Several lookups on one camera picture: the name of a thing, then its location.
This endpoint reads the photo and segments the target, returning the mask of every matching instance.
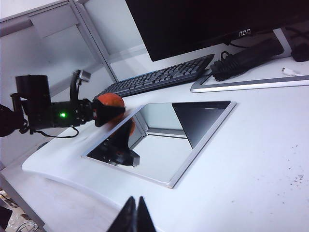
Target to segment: metal bracket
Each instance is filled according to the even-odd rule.
[[[230,90],[242,90],[242,89],[293,87],[293,86],[309,85],[309,75],[204,85],[203,83],[205,83],[207,79],[208,77],[199,78],[191,86],[190,91],[192,93],[201,93],[201,92],[218,92],[218,91],[230,91]]]
[[[273,56],[274,59],[279,59],[279,58],[285,58],[291,56],[292,49],[289,43],[289,37],[286,33],[281,28],[274,29],[273,32],[275,33],[277,39],[281,43],[284,51],[283,53]]]

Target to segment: aoc logo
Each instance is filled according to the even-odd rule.
[[[244,35],[249,35],[251,34],[251,30],[250,29],[246,29],[246,30],[242,30],[239,32],[239,36],[238,37],[241,37],[241,36],[244,36]]]

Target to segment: computer monitor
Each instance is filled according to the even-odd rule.
[[[309,18],[308,0],[126,0],[152,61]]]

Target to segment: black cable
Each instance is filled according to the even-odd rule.
[[[77,92],[76,92],[76,96],[77,96],[77,99],[78,99],[78,93],[79,93],[79,86],[81,85],[81,81],[79,81],[78,85],[77,85]]]
[[[74,108],[77,108],[77,105],[78,105],[78,91],[77,91],[78,84],[77,84],[77,81],[78,81],[78,77],[79,77],[80,72],[81,72],[80,70],[77,70],[73,73],[73,78],[72,78],[71,84],[70,84],[70,102],[72,103],[72,106]]]
[[[69,138],[74,138],[79,134],[79,131],[74,126],[71,126],[71,128],[73,128],[73,130],[77,131],[77,133],[75,135],[72,135],[72,136],[53,136],[53,135],[46,134],[45,132],[43,132],[41,130],[34,130],[33,132],[34,133],[40,133],[41,135],[43,135],[45,137],[69,139]]]
[[[211,65],[211,74],[217,81],[223,81],[226,78],[226,75],[236,75],[248,71],[248,68],[242,67],[234,56],[227,51],[221,53],[221,60],[214,62]]]
[[[236,45],[236,44],[233,44],[233,43],[229,43],[229,45],[232,45],[234,47],[239,47],[239,48],[248,48],[246,46]]]
[[[24,133],[26,133],[28,130],[29,130],[28,121],[24,119],[23,127],[21,127],[21,128],[19,129],[19,132],[20,132],[21,134],[24,134]]]

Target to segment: black keyboard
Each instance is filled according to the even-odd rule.
[[[135,76],[110,85],[101,94],[115,93],[120,97],[197,80],[212,61],[214,54],[193,59],[158,71]]]

